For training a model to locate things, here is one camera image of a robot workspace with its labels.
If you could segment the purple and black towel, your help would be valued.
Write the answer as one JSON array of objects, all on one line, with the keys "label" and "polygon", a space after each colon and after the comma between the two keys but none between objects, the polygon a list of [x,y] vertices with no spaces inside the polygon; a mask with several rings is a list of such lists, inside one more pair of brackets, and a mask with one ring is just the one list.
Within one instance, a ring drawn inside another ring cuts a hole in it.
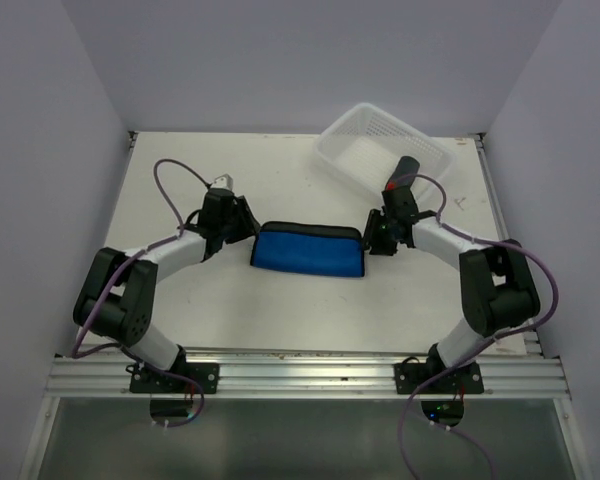
[{"label": "purple and black towel", "polygon": [[387,183],[389,181],[393,181],[398,185],[398,187],[410,187],[414,183],[419,170],[420,162],[418,160],[412,156],[402,156],[399,159],[393,173],[390,175]]}]

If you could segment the blue and black towel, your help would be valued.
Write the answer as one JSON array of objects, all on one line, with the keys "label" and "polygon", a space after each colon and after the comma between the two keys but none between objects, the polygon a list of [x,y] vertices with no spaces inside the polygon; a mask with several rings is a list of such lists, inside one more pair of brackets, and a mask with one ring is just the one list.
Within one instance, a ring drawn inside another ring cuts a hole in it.
[{"label": "blue and black towel", "polygon": [[256,236],[250,265],[286,273],[362,278],[362,235],[347,226],[268,221]]}]

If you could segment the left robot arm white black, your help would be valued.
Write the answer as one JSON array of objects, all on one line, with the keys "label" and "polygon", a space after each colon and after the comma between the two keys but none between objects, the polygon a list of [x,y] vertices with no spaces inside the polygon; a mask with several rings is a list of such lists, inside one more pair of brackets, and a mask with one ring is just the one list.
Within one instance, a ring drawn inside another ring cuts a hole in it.
[{"label": "left robot arm white black", "polygon": [[183,349],[152,323],[156,287],[258,231],[245,197],[213,187],[204,196],[197,221],[181,225],[175,235],[135,250],[100,249],[73,309],[73,321],[81,330],[72,356],[79,356],[86,334],[94,333],[153,367],[152,379],[165,392],[181,390],[188,379]]}]

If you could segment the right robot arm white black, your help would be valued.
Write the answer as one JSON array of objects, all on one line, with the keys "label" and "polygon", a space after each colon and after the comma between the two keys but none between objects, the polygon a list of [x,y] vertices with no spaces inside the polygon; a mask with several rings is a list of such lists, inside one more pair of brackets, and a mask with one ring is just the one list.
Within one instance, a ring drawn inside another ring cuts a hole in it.
[{"label": "right robot arm white black", "polygon": [[476,356],[478,346],[539,313],[529,265],[514,241],[480,244],[464,232],[451,232],[436,213],[419,209],[407,186],[391,182],[382,197],[382,209],[372,210],[367,219],[365,251],[392,256],[402,244],[436,257],[459,273],[461,320],[430,348],[423,375],[431,389],[448,392],[461,380],[459,366]]}]

